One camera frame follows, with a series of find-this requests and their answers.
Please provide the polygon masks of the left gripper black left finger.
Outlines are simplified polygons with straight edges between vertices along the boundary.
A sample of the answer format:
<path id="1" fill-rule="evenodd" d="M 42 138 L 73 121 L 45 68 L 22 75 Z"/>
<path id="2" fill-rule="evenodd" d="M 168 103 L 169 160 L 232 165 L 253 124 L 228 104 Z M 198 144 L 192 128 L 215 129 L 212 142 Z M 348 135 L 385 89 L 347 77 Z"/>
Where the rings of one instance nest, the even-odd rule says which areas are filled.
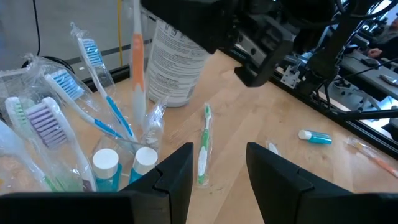
<path id="1" fill-rule="evenodd" d="M 193 143 L 186 142 L 124 191 L 133 223 L 185 224 L 193 185 Z"/>

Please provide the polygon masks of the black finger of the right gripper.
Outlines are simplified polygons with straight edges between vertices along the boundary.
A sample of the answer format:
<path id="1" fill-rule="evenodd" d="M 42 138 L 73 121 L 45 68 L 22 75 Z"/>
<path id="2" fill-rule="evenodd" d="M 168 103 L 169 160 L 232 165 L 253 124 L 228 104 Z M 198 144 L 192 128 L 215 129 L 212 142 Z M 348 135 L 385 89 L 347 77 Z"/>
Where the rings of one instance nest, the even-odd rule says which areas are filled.
<path id="1" fill-rule="evenodd" d="M 235 0 L 142 0 L 141 4 L 210 54 L 236 43 Z"/>

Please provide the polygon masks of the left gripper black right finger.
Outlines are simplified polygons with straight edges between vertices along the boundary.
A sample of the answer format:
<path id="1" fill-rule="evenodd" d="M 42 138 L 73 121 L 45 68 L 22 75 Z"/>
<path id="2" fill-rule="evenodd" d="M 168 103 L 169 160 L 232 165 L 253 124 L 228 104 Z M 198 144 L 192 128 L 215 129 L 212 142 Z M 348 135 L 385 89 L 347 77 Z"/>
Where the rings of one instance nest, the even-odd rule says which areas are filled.
<path id="1" fill-rule="evenodd" d="M 255 142 L 246 164 L 265 223 L 397 223 L 397 194 L 354 194 Z"/>

